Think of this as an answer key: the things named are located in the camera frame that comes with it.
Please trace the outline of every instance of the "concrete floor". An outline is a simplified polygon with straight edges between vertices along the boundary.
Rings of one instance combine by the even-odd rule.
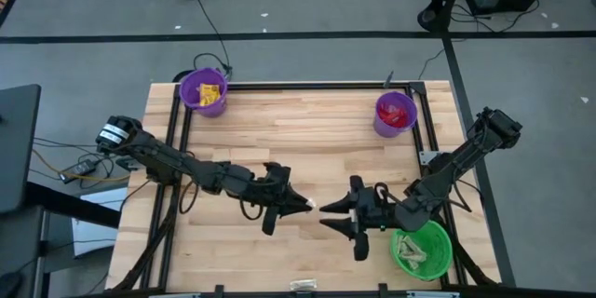
[[[221,33],[340,30],[421,31],[415,15],[428,0],[202,0]],[[540,0],[513,29],[596,29],[590,0]],[[489,24],[506,26],[515,15]],[[475,31],[457,23],[454,31]],[[18,0],[2,36],[211,33],[187,0]],[[226,42],[235,81],[415,79],[438,40],[293,40]],[[596,235],[591,210],[596,172],[594,39],[473,40],[454,45],[473,111],[501,108],[523,125],[519,144],[489,156],[488,170],[509,258],[521,287],[596,291]],[[192,67],[199,52],[221,54],[217,42],[0,45],[0,88],[37,83],[42,103],[36,135],[93,142],[109,115],[142,116],[152,82]],[[204,62],[200,65],[214,65]],[[450,79],[444,55],[425,79]],[[589,98],[588,103],[580,97]],[[75,150],[45,150],[56,166]],[[43,169],[37,161],[32,167]],[[31,179],[74,193],[32,174]],[[68,239],[64,220],[50,230]],[[87,292],[103,276],[109,252],[52,276],[52,297]]]

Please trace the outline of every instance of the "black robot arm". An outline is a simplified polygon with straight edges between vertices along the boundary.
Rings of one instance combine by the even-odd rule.
[[[359,176],[350,178],[347,195],[320,210],[349,213],[351,218],[323,219],[320,222],[355,239],[354,257],[357,261],[368,256],[366,229],[400,228],[405,231],[420,229],[448,201],[452,185],[476,163],[495,149],[510,148],[520,138],[522,125],[499,110],[484,108],[478,120],[467,132],[468,140],[450,154],[432,159],[430,173],[414,181],[405,190],[407,196],[399,200],[388,192],[384,183],[365,187]]]
[[[254,174],[230,162],[201,161],[182,153],[142,129],[141,122],[125,116],[111,116],[95,140],[98,152],[130,156],[147,167],[149,179],[172,185],[182,174],[211,195],[222,191],[243,204],[259,206],[265,211],[263,232],[272,235],[276,218],[310,211],[307,199],[298,195],[290,185],[290,168],[277,163],[265,163],[266,176],[255,179]]]

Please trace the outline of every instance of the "purple cup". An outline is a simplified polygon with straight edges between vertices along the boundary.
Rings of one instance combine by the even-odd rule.
[[[214,103],[207,106],[199,106],[201,95],[198,88],[201,84],[219,85],[220,98]],[[194,109],[199,114],[206,117],[215,117],[221,115],[225,111],[227,103],[225,101],[225,94],[227,93],[227,82],[224,76],[217,70],[211,68],[204,68],[194,70],[183,78],[180,84],[180,98],[184,104],[189,108]]]
[[[406,115],[408,120],[406,122],[406,126],[399,128],[389,126],[388,124],[381,119],[379,115],[379,109],[382,105],[385,106],[395,106],[396,108],[402,108],[406,111]],[[399,92],[389,92],[385,93],[376,101],[376,105],[374,107],[374,122],[372,125],[374,126],[374,130],[376,130],[377,134],[387,137],[393,138],[400,135],[404,131],[408,131],[412,129],[413,124],[416,122],[416,118],[418,117],[418,109],[416,108],[416,104],[413,102],[410,97],[405,94]]]

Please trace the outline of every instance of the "wooden table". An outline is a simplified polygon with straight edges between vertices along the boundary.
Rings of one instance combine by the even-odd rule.
[[[426,86],[440,149],[452,151],[464,136],[449,82],[427,81]],[[142,121],[162,141],[173,90],[173,84],[153,84]],[[384,139],[374,132],[374,103],[382,93],[378,89],[231,91],[224,115],[214,119],[193,115],[189,149],[198,159],[232,160],[257,176],[264,175],[266,161],[289,166],[293,188],[319,206],[343,197],[353,174],[366,184],[385,182],[394,195],[402,196],[403,189],[420,177],[417,153],[411,133]],[[179,120],[183,110],[181,106]],[[422,115],[418,120],[428,150]],[[179,121],[174,147],[181,128]],[[144,171],[133,173],[129,192],[144,180]],[[463,180],[475,183],[471,173]],[[499,280],[479,195],[463,184],[460,190],[473,212],[454,208],[459,239],[482,270]],[[106,288],[125,276],[144,249],[155,194],[156,186],[149,184],[127,202]],[[242,216],[236,200],[199,194],[192,210],[177,216],[168,292],[213,291],[216,284],[224,284],[226,291],[287,291],[290,281],[305,278],[316,278],[321,291],[373,291],[380,282],[390,290],[440,287],[438,280],[412,278],[394,264],[390,232],[368,231],[369,257],[355,262],[353,242],[318,223],[326,217],[332,215],[318,210],[284,217],[269,237],[261,232],[262,220],[251,222]],[[157,283],[160,255],[158,250],[151,286]]]

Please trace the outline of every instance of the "white label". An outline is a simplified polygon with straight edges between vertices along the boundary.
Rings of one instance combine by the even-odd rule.
[[[103,128],[105,130],[112,131],[114,134],[120,135],[121,137],[124,138],[124,140],[129,137],[129,134],[127,132],[125,132],[124,130],[122,130],[118,127],[114,127],[110,124],[105,124],[105,126],[103,126]]]
[[[103,138],[106,138],[106,139],[108,139],[108,140],[110,140],[112,142],[116,142],[118,144],[120,144],[122,142],[122,139],[120,139],[119,137],[117,137],[114,134],[109,133],[107,131],[103,131],[102,130],[102,132],[100,133],[100,136],[103,137]]]

